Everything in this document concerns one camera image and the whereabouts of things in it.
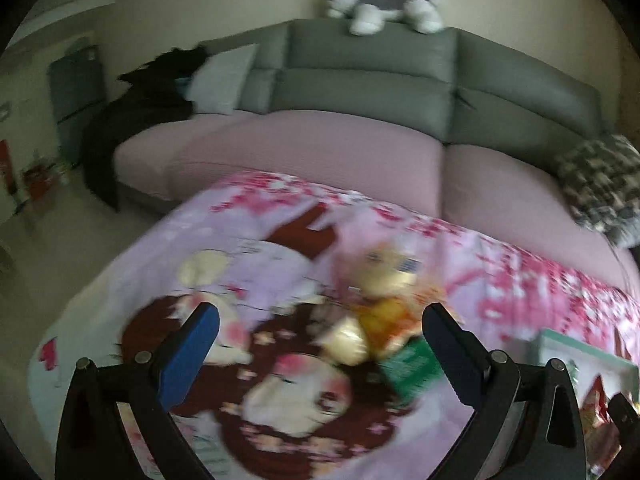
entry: gray and white plush dog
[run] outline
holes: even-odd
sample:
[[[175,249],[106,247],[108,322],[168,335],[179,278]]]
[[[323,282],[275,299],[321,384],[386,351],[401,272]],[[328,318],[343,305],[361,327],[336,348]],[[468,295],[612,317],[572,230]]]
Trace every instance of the gray and white plush dog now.
[[[375,34],[385,21],[406,21],[418,32],[429,34],[444,28],[438,0],[326,0],[330,18],[352,17],[350,32],[356,36]]]

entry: sofa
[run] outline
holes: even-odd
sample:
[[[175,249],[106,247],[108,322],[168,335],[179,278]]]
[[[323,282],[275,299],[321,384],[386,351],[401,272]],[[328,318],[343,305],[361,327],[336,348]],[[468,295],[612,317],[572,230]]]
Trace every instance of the sofa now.
[[[203,42],[258,43],[232,115],[165,123],[121,144],[122,192],[169,210],[223,176],[278,171],[442,218],[640,299],[630,251],[578,227],[555,157],[607,135],[596,89],[464,30],[293,20]]]

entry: wall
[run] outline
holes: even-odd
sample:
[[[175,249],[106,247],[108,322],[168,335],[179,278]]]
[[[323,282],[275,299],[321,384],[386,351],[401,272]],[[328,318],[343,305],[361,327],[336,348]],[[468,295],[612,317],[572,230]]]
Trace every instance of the wall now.
[[[116,0],[98,24],[110,97],[115,82],[173,46],[318,14],[318,0]],[[600,0],[443,0],[446,23],[537,57],[598,88],[613,122],[620,84],[616,24]]]
[[[640,148],[640,57],[633,50],[622,29],[620,37],[620,107],[618,131]]]
[[[86,32],[26,52],[16,53],[16,47],[0,58],[0,102],[12,103],[11,116],[0,123],[0,139],[9,143],[15,173],[33,160],[33,150],[41,156],[58,155],[47,68],[83,36],[94,38],[92,32]],[[12,210],[13,203],[7,199],[4,184],[0,184],[0,222]]]

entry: tiled floor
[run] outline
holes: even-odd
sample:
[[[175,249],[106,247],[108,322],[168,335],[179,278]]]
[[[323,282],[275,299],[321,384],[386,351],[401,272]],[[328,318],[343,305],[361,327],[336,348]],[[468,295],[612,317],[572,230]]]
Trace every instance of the tiled floor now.
[[[45,480],[54,462],[28,399],[29,358],[69,300],[158,219],[129,203],[113,212],[74,173],[68,186],[0,225],[14,260],[0,269],[0,417]]]

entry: metal screw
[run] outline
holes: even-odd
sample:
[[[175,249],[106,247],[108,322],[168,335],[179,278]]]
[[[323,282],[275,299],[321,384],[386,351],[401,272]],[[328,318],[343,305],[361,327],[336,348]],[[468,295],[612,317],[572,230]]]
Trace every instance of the metal screw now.
[[[508,356],[502,350],[494,350],[491,352],[491,359],[501,365],[508,361]]]
[[[76,368],[78,370],[86,370],[91,364],[91,359],[88,357],[81,357],[76,361]]]
[[[551,359],[551,366],[559,372],[564,370],[564,363],[560,359],[556,359],[555,357]]]
[[[139,365],[143,365],[151,361],[151,352],[143,350],[142,352],[138,352],[134,357],[134,361]]]

